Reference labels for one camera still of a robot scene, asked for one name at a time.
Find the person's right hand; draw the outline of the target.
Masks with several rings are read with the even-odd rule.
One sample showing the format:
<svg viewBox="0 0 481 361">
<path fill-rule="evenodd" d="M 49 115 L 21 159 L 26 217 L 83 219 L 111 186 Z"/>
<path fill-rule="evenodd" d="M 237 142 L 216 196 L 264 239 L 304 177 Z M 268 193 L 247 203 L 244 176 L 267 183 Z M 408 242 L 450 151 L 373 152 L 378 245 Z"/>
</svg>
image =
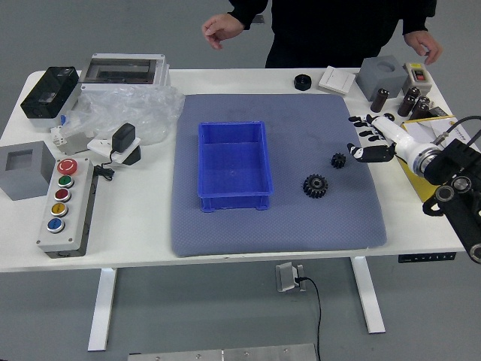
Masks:
<svg viewBox="0 0 481 361">
<path fill-rule="evenodd" d="M 201 32 L 214 50 L 221 50 L 224 40 L 238 36 L 244 29 L 244 24 L 231 14 L 217 14 L 202 25 Z"/>
</svg>

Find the white-shelled robot right hand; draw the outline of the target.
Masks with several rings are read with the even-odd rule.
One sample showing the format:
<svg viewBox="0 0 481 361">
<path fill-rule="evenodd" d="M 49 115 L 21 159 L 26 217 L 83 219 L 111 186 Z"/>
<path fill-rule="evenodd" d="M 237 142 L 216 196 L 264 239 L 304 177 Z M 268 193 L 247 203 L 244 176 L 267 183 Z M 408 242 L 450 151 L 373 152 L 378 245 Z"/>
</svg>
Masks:
<svg viewBox="0 0 481 361">
<path fill-rule="evenodd" d="M 387 117 L 376 117 L 372 119 L 371 125 L 392 143 L 389 146 L 370 147 L 356 147 L 354 144 L 348 143 L 349 153 L 358 162 L 389 162 L 394 156 L 397 156 L 408 165 L 412 173 L 423 176 L 428 164 L 428 157 L 439 151 L 437 147 L 432 143 L 417 141 Z"/>
</svg>

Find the person's left hand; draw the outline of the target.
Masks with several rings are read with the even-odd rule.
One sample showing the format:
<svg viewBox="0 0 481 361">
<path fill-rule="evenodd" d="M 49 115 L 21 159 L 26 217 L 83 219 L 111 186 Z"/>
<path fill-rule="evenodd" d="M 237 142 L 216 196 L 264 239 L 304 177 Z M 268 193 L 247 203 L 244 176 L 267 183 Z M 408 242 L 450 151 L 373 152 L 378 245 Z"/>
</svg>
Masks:
<svg viewBox="0 0 481 361">
<path fill-rule="evenodd" d="M 426 65 L 435 63 L 443 53 L 441 44 L 428 31 L 409 32 L 403 37 L 405 43 L 424 59 Z"/>
</svg>

